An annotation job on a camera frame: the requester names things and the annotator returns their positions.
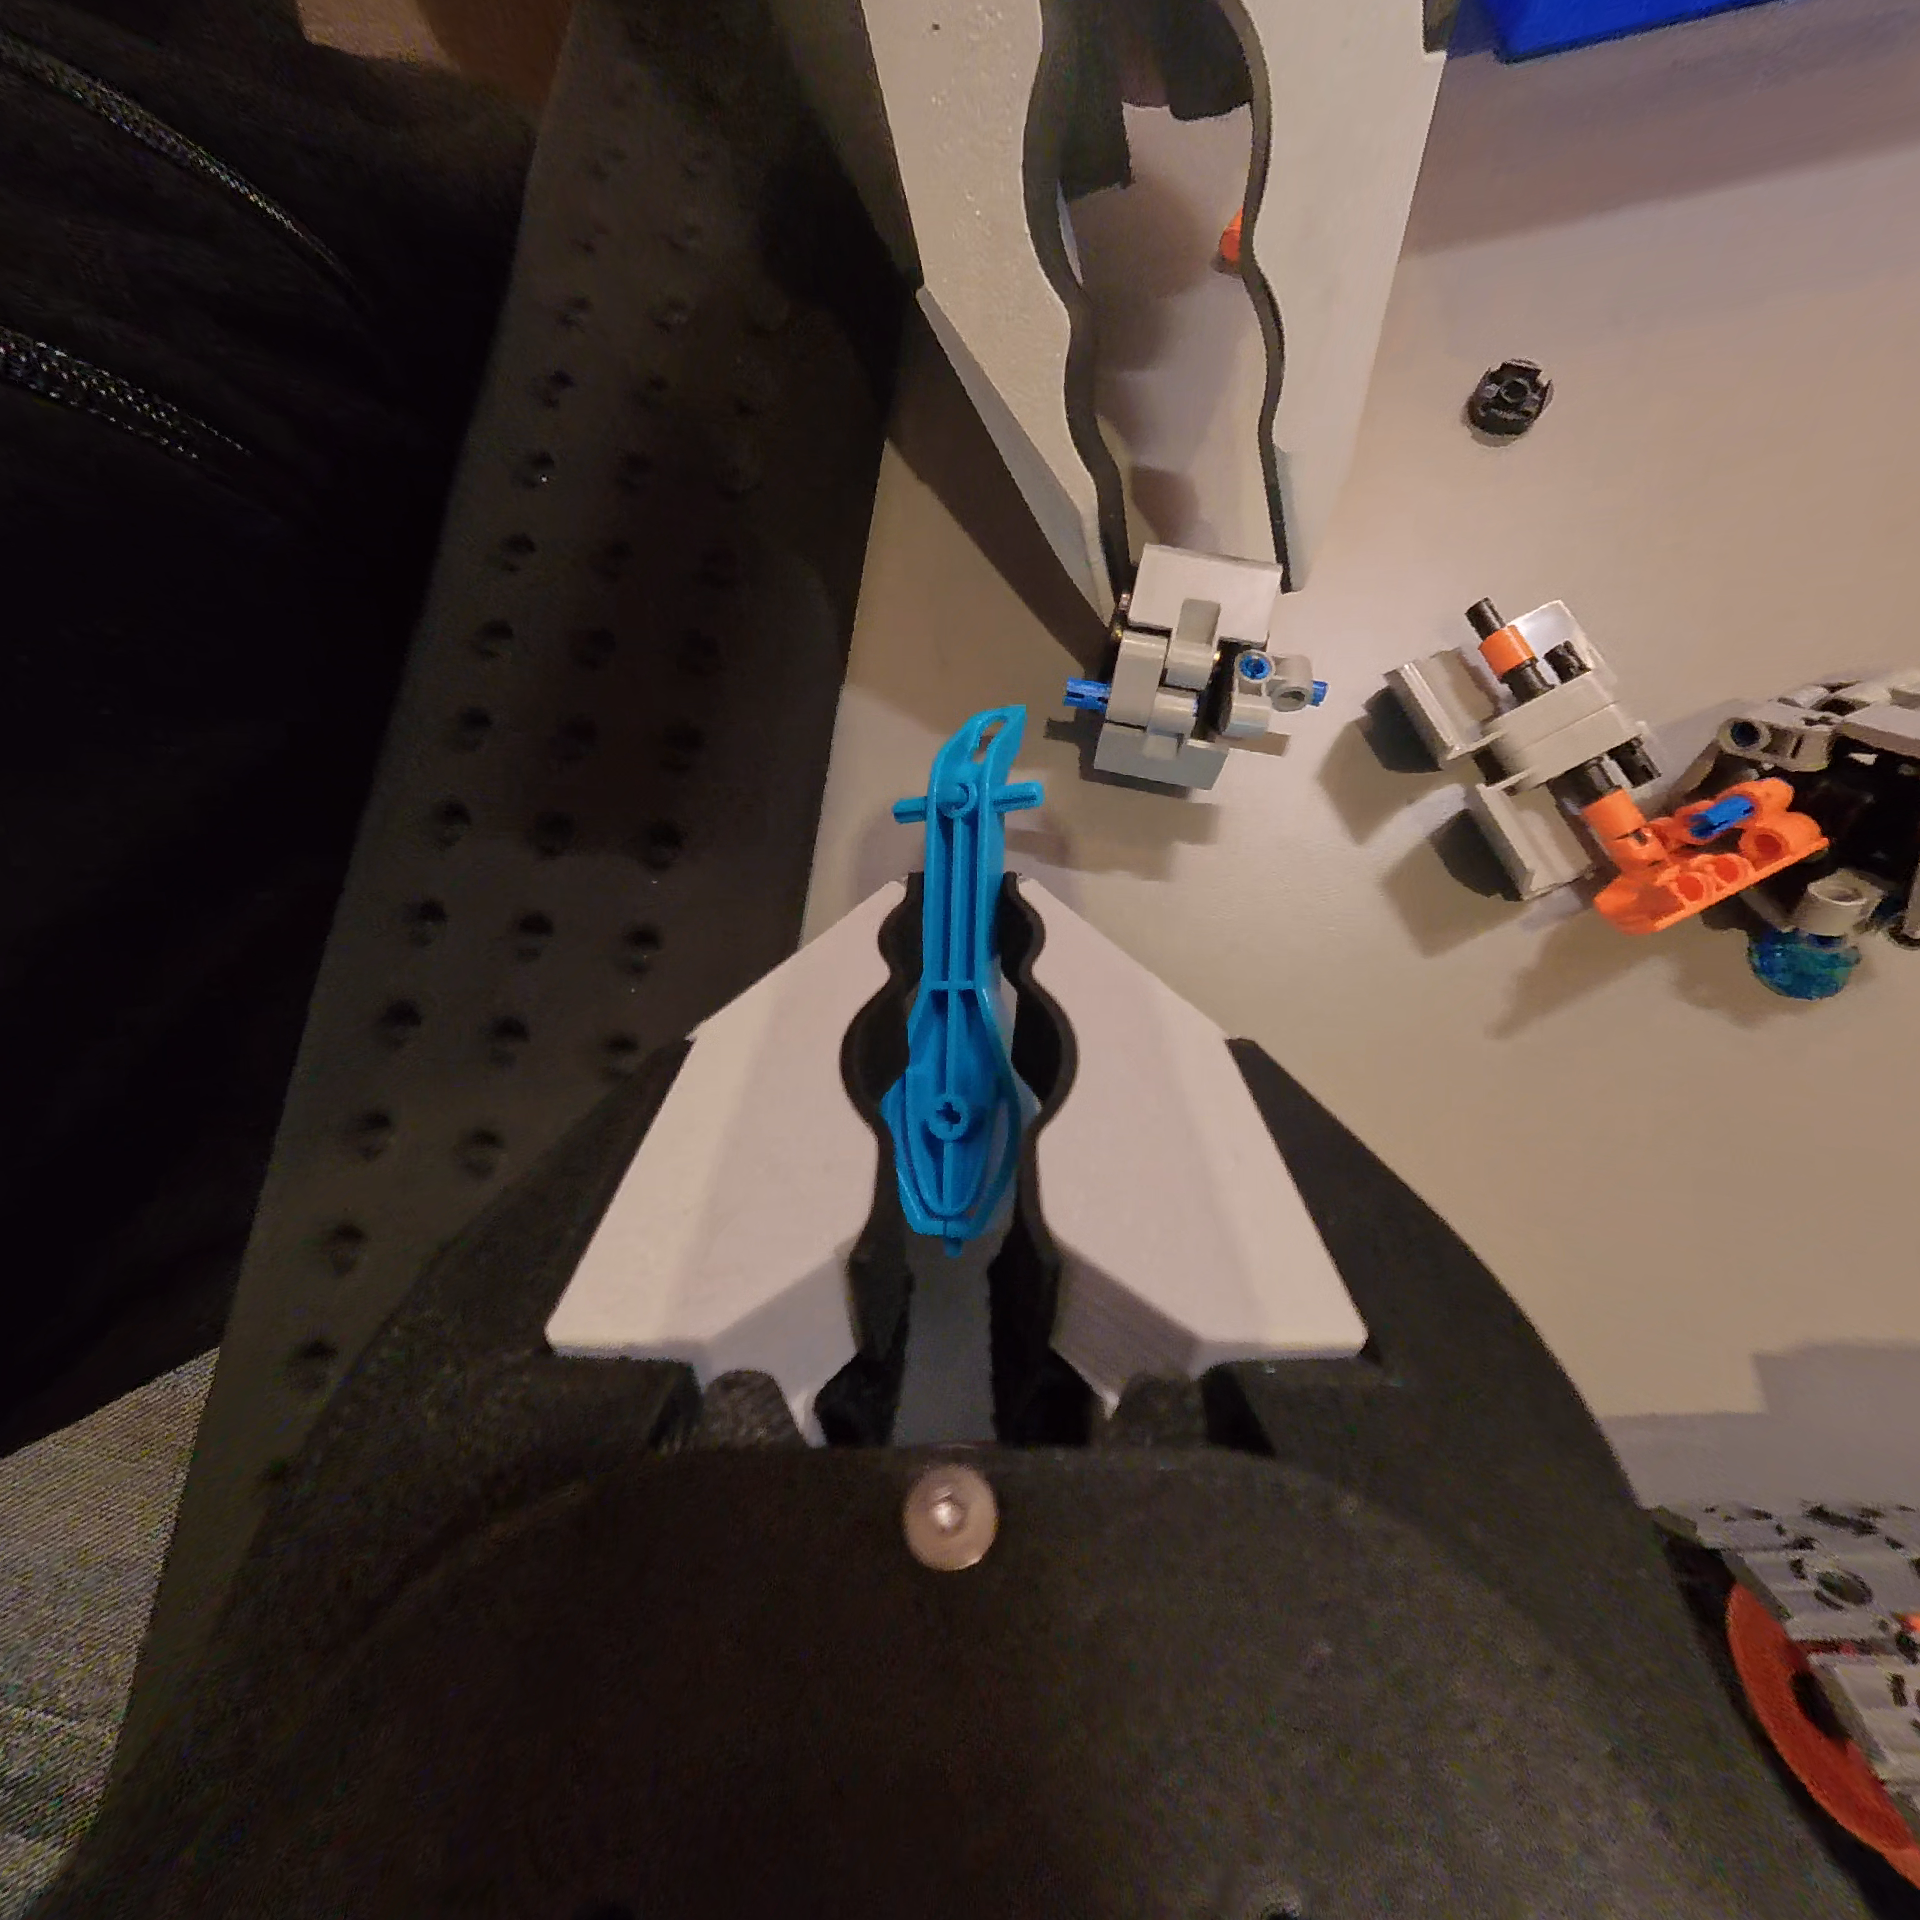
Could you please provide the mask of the light blue plastic tool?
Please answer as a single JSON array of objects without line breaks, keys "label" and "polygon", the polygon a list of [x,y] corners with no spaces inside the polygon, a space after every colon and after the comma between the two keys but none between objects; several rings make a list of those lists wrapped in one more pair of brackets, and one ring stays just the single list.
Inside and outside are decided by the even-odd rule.
[{"label": "light blue plastic tool", "polygon": [[922,827],[922,960],[905,1065],[881,1116],[905,1224],[949,1256],[993,1224],[1023,1134],[995,934],[1006,816],[1045,799],[1039,780],[1014,777],[1023,718],[1023,705],[973,713],[937,749],[923,794],[893,808]]}]

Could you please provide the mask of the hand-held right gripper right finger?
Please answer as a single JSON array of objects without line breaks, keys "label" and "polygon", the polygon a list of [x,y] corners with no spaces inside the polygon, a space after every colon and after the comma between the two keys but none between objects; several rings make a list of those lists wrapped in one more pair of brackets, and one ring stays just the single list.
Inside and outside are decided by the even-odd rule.
[{"label": "hand-held right gripper right finger", "polygon": [[991,1260],[1003,1445],[1081,1445],[1139,1378],[1351,1360],[1365,1324],[1230,1035],[1032,877],[995,908],[1022,1141]]}]

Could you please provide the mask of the grey shell block assembly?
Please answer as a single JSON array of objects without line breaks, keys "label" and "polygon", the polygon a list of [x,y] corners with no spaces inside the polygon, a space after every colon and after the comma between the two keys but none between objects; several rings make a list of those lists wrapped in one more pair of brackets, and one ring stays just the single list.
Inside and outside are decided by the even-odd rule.
[{"label": "grey shell block assembly", "polygon": [[1918,948],[1918,691],[1914,667],[1826,677],[1769,702],[1722,705],[1715,731],[1668,784],[1664,811],[1734,780],[1778,777],[1827,847],[1746,894],[1749,957],[1859,949],[1868,936]]}]

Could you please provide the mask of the translucent blue round piece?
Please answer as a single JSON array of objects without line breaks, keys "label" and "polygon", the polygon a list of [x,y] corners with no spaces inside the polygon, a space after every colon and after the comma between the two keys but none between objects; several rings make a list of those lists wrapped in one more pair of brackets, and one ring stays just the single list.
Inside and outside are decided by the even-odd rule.
[{"label": "translucent blue round piece", "polygon": [[1749,936],[1749,970],[1773,995],[1829,1001],[1853,979],[1860,944],[1853,934],[1764,926]]}]

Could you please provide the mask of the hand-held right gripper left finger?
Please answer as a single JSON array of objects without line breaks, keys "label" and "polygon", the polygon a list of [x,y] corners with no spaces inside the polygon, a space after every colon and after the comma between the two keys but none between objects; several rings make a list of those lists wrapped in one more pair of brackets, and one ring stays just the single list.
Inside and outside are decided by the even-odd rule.
[{"label": "hand-held right gripper left finger", "polygon": [[813,1401],[855,1356],[848,1264],[878,1144],[843,1043],[887,984],[896,877],[700,1022],[545,1324],[561,1357],[665,1357],[700,1387],[777,1382],[812,1445]]}]

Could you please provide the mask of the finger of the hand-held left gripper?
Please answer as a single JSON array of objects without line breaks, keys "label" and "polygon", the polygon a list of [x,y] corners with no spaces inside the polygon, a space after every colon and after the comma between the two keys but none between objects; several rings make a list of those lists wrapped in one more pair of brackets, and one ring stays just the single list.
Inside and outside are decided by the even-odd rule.
[{"label": "finger of the hand-held left gripper", "polygon": [[1108,617],[1125,500],[1091,410],[1091,311],[1066,243],[1066,14],[1038,2],[866,2],[860,14],[923,318],[1071,585]]},{"label": "finger of the hand-held left gripper", "polygon": [[1298,590],[1353,465],[1448,41],[1421,2],[1248,2],[1234,34],[1253,82],[1240,278],[1266,354],[1256,444]]}]

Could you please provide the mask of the black dimpled panel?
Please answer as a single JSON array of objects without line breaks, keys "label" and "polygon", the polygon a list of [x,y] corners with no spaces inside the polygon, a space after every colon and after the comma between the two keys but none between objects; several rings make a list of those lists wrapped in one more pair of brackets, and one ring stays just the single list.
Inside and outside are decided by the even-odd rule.
[{"label": "black dimpled panel", "polygon": [[902,283],[850,5],[574,5],[117,1742],[416,1275],[799,943]]}]

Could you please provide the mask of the grey orange axle assembly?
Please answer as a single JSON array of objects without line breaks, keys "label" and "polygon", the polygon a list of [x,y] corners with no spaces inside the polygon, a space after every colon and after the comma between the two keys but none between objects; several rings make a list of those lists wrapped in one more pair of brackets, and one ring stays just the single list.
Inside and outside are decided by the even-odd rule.
[{"label": "grey orange axle assembly", "polygon": [[1565,603],[1510,621],[1484,598],[1468,627],[1474,650],[1407,659],[1383,687],[1438,766],[1478,767],[1468,816],[1520,898],[1602,875],[1596,913],[1654,934],[1827,853],[1776,776],[1646,813],[1664,777],[1648,727]]}]

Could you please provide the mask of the blue plastic bin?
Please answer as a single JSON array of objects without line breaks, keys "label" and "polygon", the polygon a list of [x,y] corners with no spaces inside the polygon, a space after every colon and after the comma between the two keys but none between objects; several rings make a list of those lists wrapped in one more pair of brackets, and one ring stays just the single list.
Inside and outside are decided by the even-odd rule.
[{"label": "blue plastic bin", "polygon": [[1758,2],[1478,2],[1501,61],[1555,53],[1688,25]]}]

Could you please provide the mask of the grey orange toy robot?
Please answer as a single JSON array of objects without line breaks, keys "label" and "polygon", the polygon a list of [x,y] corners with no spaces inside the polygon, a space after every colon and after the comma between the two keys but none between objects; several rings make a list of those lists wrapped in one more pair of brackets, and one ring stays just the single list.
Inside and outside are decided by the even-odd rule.
[{"label": "grey orange toy robot", "polygon": [[1651,1513],[1717,1680],[1872,1916],[1918,1899],[1918,1506]]}]

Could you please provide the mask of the grey black wheel Lego assembly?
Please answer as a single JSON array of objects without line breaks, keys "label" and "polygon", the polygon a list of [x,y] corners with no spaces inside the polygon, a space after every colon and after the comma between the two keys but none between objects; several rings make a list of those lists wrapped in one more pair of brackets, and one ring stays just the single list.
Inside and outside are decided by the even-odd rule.
[{"label": "grey black wheel Lego assembly", "polygon": [[[1320,675],[1310,657],[1276,641],[1284,598],[1279,566],[1240,563],[1147,545],[1133,590],[1115,618],[1106,711],[1095,711],[1093,771],[1117,780],[1208,794],[1234,753],[1270,738]],[[1269,731],[1240,745],[1208,740],[1208,677],[1231,646],[1266,659]]]}]

